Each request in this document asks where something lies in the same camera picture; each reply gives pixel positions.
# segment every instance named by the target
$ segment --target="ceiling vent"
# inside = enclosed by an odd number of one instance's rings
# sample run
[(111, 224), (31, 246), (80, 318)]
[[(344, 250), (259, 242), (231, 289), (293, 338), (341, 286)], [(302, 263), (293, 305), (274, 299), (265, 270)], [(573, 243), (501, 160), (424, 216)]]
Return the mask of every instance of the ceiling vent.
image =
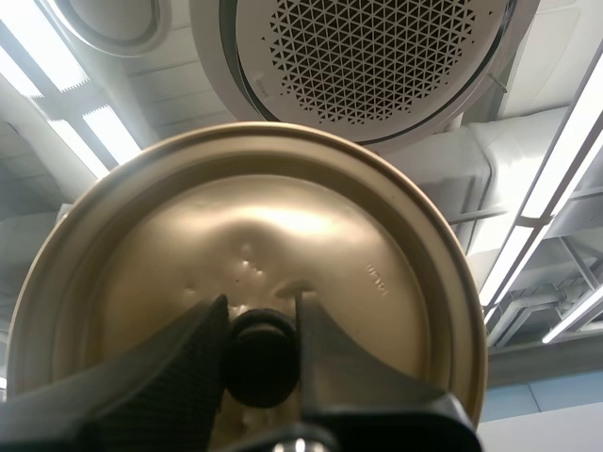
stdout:
[(47, 2), (80, 40), (118, 57), (138, 57), (155, 49), (171, 27), (170, 0)]
[(517, 50), (538, 0), (190, 2), (201, 62), (243, 121), (375, 147), (441, 129)]

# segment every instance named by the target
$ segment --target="ceiling light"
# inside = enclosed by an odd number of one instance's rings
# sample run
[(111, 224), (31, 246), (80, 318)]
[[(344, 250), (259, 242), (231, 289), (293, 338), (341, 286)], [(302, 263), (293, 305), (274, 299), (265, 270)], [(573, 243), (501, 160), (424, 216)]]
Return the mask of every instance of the ceiling light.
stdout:
[(480, 291), (484, 306), (500, 303), (603, 146), (603, 44), (583, 82), (579, 97), (536, 175), (513, 226)]
[(55, 129), (57, 135), (61, 137), (65, 144), (69, 146), (72, 151), (79, 157), (79, 159), (88, 167), (88, 169), (98, 179), (109, 174), (108, 169), (103, 162), (99, 160), (92, 149), (86, 144), (81, 136), (75, 132), (73, 127), (66, 121), (48, 121), (50, 126)]
[(490, 321), (490, 319), (492, 318), (492, 315), (494, 315), (494, 312), (497, 310), (497, 308), (492, 308), (490, 311), (488, 311), (488, 314), (486, 314), (486, 317), (483, 319), (483, 323), (484, 325), (487, 325), (488, 322)]
[(110, 106), (84, 115), (84, 121), (120, 165), (140, 153), (140, 147)]
[(0, 47), (0, 73), (25, 97), (42, 97), (40, 91), (25, 75), (17, 63)]
[(0, 20), (60, 91), (89, 80), (33, 0), (0, 2)]
[(595, 306), (603, 297), (603, 285), (598, 287), (594, 292), (589, 294), (582, 303), (578, 303), (578, 306), (569, 313), (561, 322), (555, 325), (545, 337), (543, 337), (543, 343), (548, 344), (550, 341), (559, 336), (562, 332), (571, 327), (580, 318), (586, 314), (593, 306)]
[[(551, 202), (554, 202), (557, 188), (562, 184), (563, 178), (603, 111), (603, 104), (601, 104), (601, 99), (603, 99), (603, 58), (600, 49), (595, 61), (595, 66), (582, 89), (582, 93), (574, 108), (568, 112), (567, 121), (562, 126), (557, 141), (553, 145), (546, 164), (530, 193), (530, 197), (522, 211), (524, 217), (540, 218), (545, 214)], [(593, 146), (588, 152), (580, 165), (579, 171), (573, 177), (572, 183), (565, 187), (565, 196), (553, 207), (552, 215), (559, 213), (563, 208), (600, 148), (600, 145), (598, 147)]]
[(515, 259), (524, 248), (532, 233), (531, 228), (515, 226), (509, 235), (494, 263), (490, 274), (480, 291), (480, 303), (487, 306), (503, 284), (505, 277), (509, 274)]

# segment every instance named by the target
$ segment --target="air conditioner grille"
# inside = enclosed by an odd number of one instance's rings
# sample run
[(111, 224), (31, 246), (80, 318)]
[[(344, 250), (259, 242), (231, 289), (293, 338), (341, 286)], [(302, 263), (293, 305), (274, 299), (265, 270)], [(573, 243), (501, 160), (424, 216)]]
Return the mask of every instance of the air conditioner grille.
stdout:
[(385, 121), (446, 84), (472, 39), (468, 0), (277, 0), (272, 64), (321, 121)]

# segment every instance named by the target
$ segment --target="metal can lid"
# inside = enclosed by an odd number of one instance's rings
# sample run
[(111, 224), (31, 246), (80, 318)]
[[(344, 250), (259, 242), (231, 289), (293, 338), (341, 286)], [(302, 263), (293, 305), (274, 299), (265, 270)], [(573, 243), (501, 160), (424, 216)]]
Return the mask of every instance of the metal can lid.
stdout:
[(478, 421), (481, 311), (446, 222), (373, 153), (264, 122), (159, 143), (78, 201), (20, 296), (9, 394), (121, 354), (200, 300), (223, 293), (232, 315), (294, 315), (300, 291), (319, 294), (366, 351), (451, 391)]

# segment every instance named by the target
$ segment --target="black rubber stopper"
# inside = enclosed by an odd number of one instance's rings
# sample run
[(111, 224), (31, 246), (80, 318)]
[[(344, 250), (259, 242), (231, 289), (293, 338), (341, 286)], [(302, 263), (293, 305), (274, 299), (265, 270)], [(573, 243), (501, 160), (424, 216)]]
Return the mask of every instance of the black rubber stopper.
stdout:
[(224, 384), (243, 405), (270, 408), (283, 403), (300, 378), (295, 329), (272, 310), (252, 310), (231, 327), (222, 366)]

